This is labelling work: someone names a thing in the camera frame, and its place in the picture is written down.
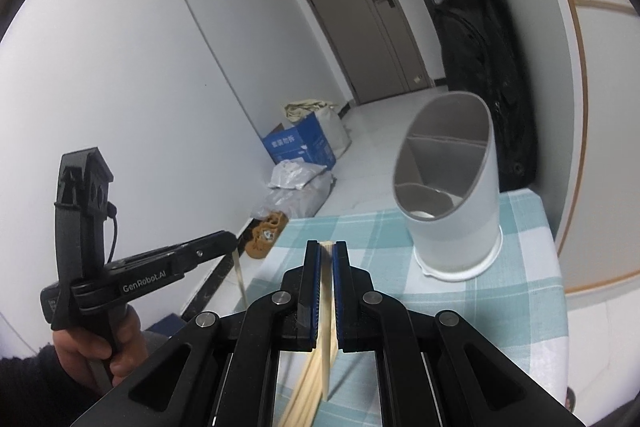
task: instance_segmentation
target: black bag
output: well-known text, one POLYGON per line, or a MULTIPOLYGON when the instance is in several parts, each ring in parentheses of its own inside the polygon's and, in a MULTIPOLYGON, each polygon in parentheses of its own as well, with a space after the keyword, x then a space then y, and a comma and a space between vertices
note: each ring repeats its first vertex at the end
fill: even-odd
POLYGON ((494 121, 500 191, 536 177, 538 142, 529 83, 503 0, 443 0, 433 10, 449 90, 476 93, 494 121))

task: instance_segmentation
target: blue cardboard box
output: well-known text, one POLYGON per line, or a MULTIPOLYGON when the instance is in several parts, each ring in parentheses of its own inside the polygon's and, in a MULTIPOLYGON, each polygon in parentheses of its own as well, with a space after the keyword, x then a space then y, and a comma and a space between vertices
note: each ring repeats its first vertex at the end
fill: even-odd
POLYGON ((303 158, 307 163, 335 165, 334 152, 327 142, 315 113, 308 114, 291 129, 276 131, 262 139, 274 162, 303 158))

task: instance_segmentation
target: brown door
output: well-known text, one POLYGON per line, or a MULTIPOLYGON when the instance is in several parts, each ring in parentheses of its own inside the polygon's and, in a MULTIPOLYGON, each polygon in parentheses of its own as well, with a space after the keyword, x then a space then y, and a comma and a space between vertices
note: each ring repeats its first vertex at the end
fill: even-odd
POLYGON ((358 103, 430 85, 396 0, 309 0, 358 103))

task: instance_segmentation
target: container base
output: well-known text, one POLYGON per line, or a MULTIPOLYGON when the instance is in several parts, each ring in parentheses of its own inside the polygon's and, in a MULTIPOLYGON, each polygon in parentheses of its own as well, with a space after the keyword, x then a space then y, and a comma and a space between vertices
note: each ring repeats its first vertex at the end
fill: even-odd
POLYGON ((415 261, 416 263, 418 263, 418 266, 422 270, 422 273, 427 277, 434 277, 436 279, 440 279, 441 281, 446 281, 446 282, 460 282, 460 281, 473 279, 473 277, 478 277, 483 271, 489 268, 497 259, 498 254, 502 249, 502 227, 500 227, 499 230, 500 230, 500 233, 498 234, 498 237, 495 240, 494 246, 489 251, 489 254, 487 254, 487 256, 484 259, 482 259, 480 263, 476 264, 475 266, 472 266, 467 270, 463 270, 460 272, 443 272, 443 271, 431 268, 427 266, 422 259, 420 259, 420 256, 418 256, 418 251, 414 247, 415 261))

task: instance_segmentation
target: teal and white plaid tablecloth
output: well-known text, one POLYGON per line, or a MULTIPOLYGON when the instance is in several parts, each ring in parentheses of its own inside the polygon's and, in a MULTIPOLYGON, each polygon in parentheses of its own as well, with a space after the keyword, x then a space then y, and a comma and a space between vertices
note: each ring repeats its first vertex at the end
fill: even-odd
MULTIPOLYGON (((346 241, 351 264, 369 271, 376 290, 417 312, 457 311, 564 403, 566 304, 558 256, 540 198, 528 189, 501 194, 500 225, 504 241, 494 264, 475 279, 449 283, 422 274, 397 209, 295 219, 248 286, 249 302, 279 289, 284 272, 302 264, 309 239, 346 241)), ((281 356, 274 425, 295 386, 304 356, 281 356)), ((330 399, 320 404, 314 425, 381 424, 373 354, 339 351, 331 372, 330 399)))

